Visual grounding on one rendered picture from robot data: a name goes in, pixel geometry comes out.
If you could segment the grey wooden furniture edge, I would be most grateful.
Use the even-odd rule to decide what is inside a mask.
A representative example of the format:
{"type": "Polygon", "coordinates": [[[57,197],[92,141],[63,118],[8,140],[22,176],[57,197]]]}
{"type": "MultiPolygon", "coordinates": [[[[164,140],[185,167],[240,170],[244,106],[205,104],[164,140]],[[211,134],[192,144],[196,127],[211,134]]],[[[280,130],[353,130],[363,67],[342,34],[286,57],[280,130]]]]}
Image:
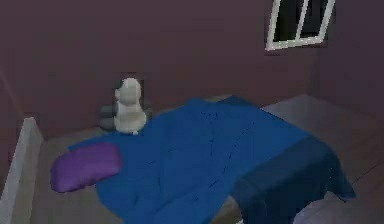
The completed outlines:
{"type": "Polygon", "coordinates": [[[42,133],[25,118],[0,199],[0,224],[30,224],[42,133]]]}

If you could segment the white rounded lamp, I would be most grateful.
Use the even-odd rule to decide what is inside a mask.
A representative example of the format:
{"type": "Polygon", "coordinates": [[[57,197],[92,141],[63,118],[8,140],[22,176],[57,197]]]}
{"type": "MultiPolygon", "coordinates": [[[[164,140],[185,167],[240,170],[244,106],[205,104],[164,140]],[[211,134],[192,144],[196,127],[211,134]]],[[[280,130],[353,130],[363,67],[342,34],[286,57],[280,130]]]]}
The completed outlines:
{"type": "Polygon", "coordinates": [[[117,112],[114,116],[116,130],[121,133],[137,135],[147,122],[141,104],[141,85],[135,78],[125,78],[115,90],[117,112]]]}

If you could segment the purple pillow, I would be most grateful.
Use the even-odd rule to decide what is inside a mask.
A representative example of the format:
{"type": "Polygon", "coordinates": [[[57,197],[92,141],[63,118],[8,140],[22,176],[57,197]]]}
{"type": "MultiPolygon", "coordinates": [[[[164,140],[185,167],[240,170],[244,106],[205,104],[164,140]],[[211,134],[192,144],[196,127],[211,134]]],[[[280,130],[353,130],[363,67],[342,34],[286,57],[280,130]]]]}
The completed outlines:
{"type": "Polygon", "coordinates": [[[92,186],[119,173],[122,159],[112,143],[95,143],[59,156],[51,167],[51,188],[58,193],[92,186]]]}

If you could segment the blue bed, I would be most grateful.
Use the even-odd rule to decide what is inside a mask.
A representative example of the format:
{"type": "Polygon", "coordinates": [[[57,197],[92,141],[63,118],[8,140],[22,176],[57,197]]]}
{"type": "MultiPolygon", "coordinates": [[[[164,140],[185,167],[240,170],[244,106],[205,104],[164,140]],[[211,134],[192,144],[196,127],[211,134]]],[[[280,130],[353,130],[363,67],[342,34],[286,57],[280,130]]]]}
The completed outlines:
{"type": "Polygon", "coordinates": [[[124,224],[210,224],[227,198],[244,224],[293,224],[328,192],[356,196],[330,146],[236,96],[191,99],[136,135],[106,133],[69,149],[97,143],[119,150],[120,172],[96,192],[124,224]]]}

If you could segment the white framed window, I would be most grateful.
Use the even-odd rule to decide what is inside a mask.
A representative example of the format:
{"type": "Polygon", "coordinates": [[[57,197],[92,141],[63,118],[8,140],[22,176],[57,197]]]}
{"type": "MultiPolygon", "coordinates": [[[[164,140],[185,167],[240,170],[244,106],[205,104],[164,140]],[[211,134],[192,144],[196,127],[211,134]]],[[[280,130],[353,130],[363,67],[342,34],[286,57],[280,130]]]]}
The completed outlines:
{"type": "Polygon", "coordinates": [[[267,51],[303,47],[326,39],[336,0],[272,0],[267,51]]]}

